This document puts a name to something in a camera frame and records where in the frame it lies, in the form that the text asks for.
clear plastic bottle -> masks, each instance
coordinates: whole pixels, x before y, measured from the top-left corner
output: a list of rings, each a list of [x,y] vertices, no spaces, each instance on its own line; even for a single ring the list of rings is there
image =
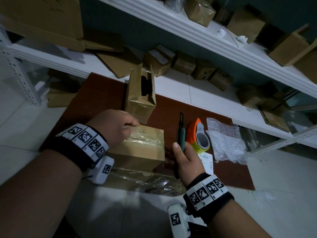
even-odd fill
[[[185,0],[165,0],[164,5],[174,13],[180,13]]]

hand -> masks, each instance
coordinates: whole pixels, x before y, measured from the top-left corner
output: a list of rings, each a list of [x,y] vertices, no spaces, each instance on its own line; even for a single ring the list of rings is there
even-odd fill
[[[86,125],[97,129],[111,148],[127,139],[131,135],[132,126],[138,126],[139,123],[136,118],[125,111],[109,109],[98,114]]]
[[[197,152],[185,142],[185,152],[182,152],[179,144],[173,143],[173,152],[178,163],[180,181],[187,187],[198,175],[205,172]]]

person's left arm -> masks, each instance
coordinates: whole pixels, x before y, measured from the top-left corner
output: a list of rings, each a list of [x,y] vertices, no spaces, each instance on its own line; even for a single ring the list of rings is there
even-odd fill
[[[101,112],[87,125],[99,131],[109,147],[130,136],[139,123],[120,110]],[[0,186],[1,237],[52,237],[81,180],[80,168],[47,149]]]

forearm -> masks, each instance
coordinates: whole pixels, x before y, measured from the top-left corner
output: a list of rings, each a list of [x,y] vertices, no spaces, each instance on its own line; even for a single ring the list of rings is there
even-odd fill
[[[212,237],[271,238],[271,236],[234,200],[230,200],[207,226]]]
[[[80,180],[80,169],[68,158],[42,152],[0,186],[1,236],[53,236]]]

person's right arm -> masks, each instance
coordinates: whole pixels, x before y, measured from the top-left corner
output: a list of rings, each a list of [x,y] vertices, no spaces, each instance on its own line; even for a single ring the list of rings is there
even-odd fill
[[[174,156],[178,162],[179,177],[187,187],[205,168],[189,143],[183,153],[177,143],[173,144]],[[221,238],[271,238],[271,236],[234,200],[230,200],[207,224],[212,237]]]

